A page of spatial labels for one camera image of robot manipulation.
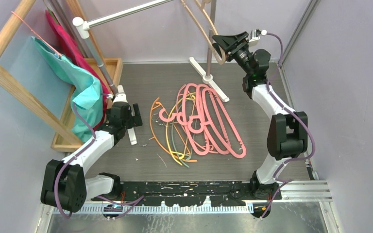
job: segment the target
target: pink plastic hanger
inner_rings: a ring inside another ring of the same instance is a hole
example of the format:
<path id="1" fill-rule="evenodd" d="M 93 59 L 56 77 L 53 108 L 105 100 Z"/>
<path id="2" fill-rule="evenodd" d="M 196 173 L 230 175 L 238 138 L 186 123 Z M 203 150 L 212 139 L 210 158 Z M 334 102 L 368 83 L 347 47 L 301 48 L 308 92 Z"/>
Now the pink plastic hanger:
<path id="1" fill-rule="evenodd" d="M 195 88 L 195 104 L 197 109 L 197 114 L 193 116 L 187 116 L 186 114 L 186 103 L 187 103 L 187 96 L 191 93 L 189 90 L 190 88 Z M 218 122 L 220 123 L 221 133 L 216 128 L 214 122 L 212 121 L 212 118 L 209 114 L 207 102 L 206 102 L 206 93 L 209 94 L 209 97 L 212 101 L 212 104 L 215 109 L 215 113 L 217 115 Z M 239 136 L 239 133 L 237 129 L 235 128 L 231 118 L 229 117 L 225 107 L 223 106 L 222 101 L 219 99 L 216 91 L 210 87 L 208 87 L 205 84 L 194 84 L 194 83 L 188 83 L 187 85 L 183 85 L 181 89 L 178 92 L 178 97 L 182 96 L 182 107 L 180 112 L 173 113 L 169 118 L 164 117 L 165 109 L 161 109 L 159 111 L 159 117 L 163 122 L 171 122 L 173 120 L 177 120 L 177 122 L 181 125 L 182 129 L 186 133 L 188 140 L 190 141 L 192 148 L 198 155 L 206 155 L 208 153 L 219 153 L 219 154 L 229 154 L 231 153 L 236 158 L 243 158 L 246 155 L 246 148 L 244 146 L 244 143 L 242 142 L 241 137 Z M 218 109 L 218 105 L 221 108 L 221 111 L 225 115 L 225 118 L 227 119 L 229 125 L 231 126 L 232 131 L 234 132 L 235 138 L 239 142 L 242 153 L 238 154 L 236 153 L 232 147 L 231 143 L 228 137 L 228 134 L 225 129 L 224 122 L 222 120 L 222 117 L 220 115 L 220 111 Z M 194 129 L 192 127 L 192 123 L 194 120 L 199 121 L 199 128 Z M 225 150 L 221 149 L 221 147 L 217 144 L 215 139 L 212 137 L 210 133 L 210 129 L 214 132 L 215 136 L 218 138 L 218 140 L 222 143 L 222 145 L 226 148 Z M 198 142 L 196 142 L 192 134 L 198 134 L 203 133 L 204 139 L 205 139 L 205 145 L 202 146 Z"/>

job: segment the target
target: teal shirt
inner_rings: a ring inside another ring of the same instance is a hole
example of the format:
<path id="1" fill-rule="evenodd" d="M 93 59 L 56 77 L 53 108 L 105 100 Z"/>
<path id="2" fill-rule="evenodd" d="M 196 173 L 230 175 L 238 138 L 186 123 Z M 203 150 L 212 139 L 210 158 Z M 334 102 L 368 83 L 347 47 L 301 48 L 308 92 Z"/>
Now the teal shirt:
<path id="1" fill-rule="evenodd" d="M 32 37 L 35 46 L 55 74 L 76 87 L 71 97 L 78 114 L 93 128 L 102 119 L 102 89 L 100 81 L 89 71 L 74 65 L 66 56 L 59 57 L 42 40 Z M 92 136 L 91 130 L 75 117 L 72 132 L 83 142 Z"/>

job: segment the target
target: metal plate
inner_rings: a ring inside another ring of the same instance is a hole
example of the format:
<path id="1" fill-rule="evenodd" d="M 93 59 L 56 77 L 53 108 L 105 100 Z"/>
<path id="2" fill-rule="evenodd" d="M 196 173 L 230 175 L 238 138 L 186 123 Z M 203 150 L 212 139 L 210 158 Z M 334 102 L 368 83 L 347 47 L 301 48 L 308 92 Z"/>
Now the metal plate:
<path id="1" fill-rule="evenodd" d="M 326 233 L 319 202 L 275 202 L 271 214 L 262 221 L 245 214 L 135 214 L 107 221 L 98 214 L 74 214 L 69 220 L 53 214 L 49 233 Z"/>

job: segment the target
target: gray floor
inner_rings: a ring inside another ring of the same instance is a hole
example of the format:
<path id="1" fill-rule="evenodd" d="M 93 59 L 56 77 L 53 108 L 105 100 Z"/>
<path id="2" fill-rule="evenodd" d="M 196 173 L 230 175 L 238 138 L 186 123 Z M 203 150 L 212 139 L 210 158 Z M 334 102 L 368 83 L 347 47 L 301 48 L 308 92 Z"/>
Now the gray floor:
<path id="1" fill-rule="evenodd" d="M 269 77 L 276 93 L 287 101 L 277 67 L 271 64 Z M 215 81 L 230 98 L 224 106 L 247 148 L 247 155 L 237 159 L 231 155 L 193 155 L 197 163 L 190 168 L 180 166 L 155 141 L 145 147 L 131 146 L 128 138 L 104 154 L 89 170 L 87 177 L 101 172 L 117 174 L 124 181 L 215 181 L 249 180 L 254 170 L 262 165 L 266 155 L 266 138 L 270 120 L 255 102 L 242 91 L 244 72 L 236 64 L 214 64 Z M 149 112 L 153 101 L 160 97 L 166 108 L 175 104 L 179 88 L 186 83 L 201 83 L 201 78 L 190 64 L 124 65 L 121 84 L 130 103 L 138 103 L 144 125 L 136 128 L 138 144 L 146 144 L 152 137 Z M 165 126 L 153 122 L 161 143 L 165 142 Z M 281 178 L 309 180 L 304 162 L 289 164 Z"/>

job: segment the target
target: white cap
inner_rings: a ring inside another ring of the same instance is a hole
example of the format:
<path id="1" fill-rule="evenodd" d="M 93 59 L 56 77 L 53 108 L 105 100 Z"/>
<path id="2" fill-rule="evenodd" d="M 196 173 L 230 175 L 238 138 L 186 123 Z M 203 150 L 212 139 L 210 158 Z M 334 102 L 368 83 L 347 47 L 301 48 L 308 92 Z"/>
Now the white cap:
<path id="1" fill-rule="evenodd" d="M 72 20 L 72 24 L 76 27 L 76 30 L 78 30 L 78 33 L 82 39 L 89 38 L 89 32 L 86 30 L 88 27 L 85 27 L 85 25 L 88 24 L 86 21 L 84 21 L 81 17 L 75 17 Z"/>

